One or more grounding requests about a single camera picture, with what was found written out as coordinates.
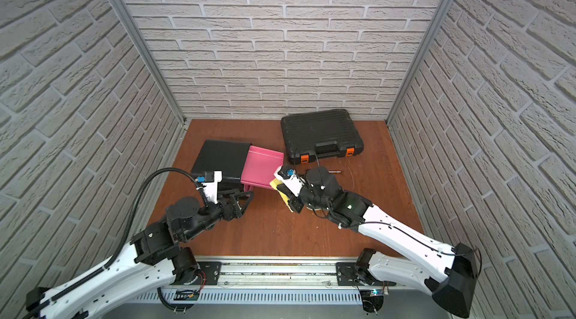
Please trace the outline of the yellow sponge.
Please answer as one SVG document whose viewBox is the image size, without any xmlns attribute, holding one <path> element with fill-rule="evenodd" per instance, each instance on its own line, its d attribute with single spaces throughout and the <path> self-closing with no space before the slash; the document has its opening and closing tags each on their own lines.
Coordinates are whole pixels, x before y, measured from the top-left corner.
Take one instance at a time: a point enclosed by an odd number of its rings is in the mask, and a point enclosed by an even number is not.
<svg viewBox="0 0 576 319">
<path fill-rule="evenodd" d="M 270 186 L 279 193 L 280 197 L 282 198 L 285 205 L 288 207 L 288 201 L 291 197 L 295 197 L 291 187 L 290 179 L 278 179 L 275 178 L 273 181 L 270 182 Z"/>
</svg>

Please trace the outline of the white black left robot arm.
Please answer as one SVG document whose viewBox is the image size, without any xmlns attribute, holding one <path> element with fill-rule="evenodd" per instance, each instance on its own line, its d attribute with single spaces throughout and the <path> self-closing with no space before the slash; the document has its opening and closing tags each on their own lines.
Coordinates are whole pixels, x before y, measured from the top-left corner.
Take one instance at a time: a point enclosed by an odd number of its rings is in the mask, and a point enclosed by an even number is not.
<svg viewBox="0 0 576 319">
<path fill-rule="evenodd" d="M 139 203 L 149 184 L 159 175 L 174 172 L 192 182 L 201 196 L 185 197 L 166 209 L 164 216 L 137 234 L 131 234 Z M 210 202 L 209 182 L 179 168 L 152 172 L 140 186 L 125 221 L 120 243 L 112 255 L 89 271 L 54 288 L 37 287 L 26 295 L 27 318 L 96 318 L 151 289 L 199 282 L 207 276 L 187 243 L 212 229 L 221 220 L 241 218 L 252 191 L 217 192 Z"/>
</svg>

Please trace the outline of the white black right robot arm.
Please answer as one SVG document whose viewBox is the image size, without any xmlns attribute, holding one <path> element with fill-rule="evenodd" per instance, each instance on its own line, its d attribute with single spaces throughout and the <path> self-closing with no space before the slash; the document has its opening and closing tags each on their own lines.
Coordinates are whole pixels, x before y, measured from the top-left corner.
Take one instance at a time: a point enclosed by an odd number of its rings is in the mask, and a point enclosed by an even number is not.
<svg viewBox="0 0 576 319">
<path fill-rule="evenodd" d="M 276 190 L 292 212 L 320 210 L 340 229 L 372 238 L 401 254 L 394 259 L 374 249 L 364 250 L 355 266 L 361 283 L 395 282 L 431 296 L 454 316 L 470 316 L 482 259 L 475 249 L 440 242 L 403 224 L 362 195 L 343 189 L 324 167 L 301 176 L 284 165 L 274 177 Z"/>
</svg>

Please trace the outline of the black drawer cabinet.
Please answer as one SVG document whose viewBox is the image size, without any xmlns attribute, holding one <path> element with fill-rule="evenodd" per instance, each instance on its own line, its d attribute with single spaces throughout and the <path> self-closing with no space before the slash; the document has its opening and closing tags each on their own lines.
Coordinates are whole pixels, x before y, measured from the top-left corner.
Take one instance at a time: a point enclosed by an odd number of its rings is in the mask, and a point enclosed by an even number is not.
<svg viewBox="0 0 576 319">
<path fill-rule="evenodd" d="M 205 140 L 191 169 L 193 177 L 207 171 L 221 171 L 222 181 L 218 191 L 238 189 L 244 192 L 242 172 L 250 150 L 250 143 Z"/>
</svg>

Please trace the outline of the pink drawer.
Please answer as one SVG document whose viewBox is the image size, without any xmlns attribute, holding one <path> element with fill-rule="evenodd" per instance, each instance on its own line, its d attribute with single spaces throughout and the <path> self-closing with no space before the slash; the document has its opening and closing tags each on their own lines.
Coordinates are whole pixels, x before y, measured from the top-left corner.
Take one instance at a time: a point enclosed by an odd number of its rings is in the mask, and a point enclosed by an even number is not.
<svg viewBox="0 0 576 319">
<path fill-rule="evenodd" d="M 284 154 L 253 145 L 250 146 L 247 154 L 241 173 L 241 184 L 244 190 L 272 189 L 270 183 L 275 179 L 277 169 L 284 163 Z"/>
</svg>

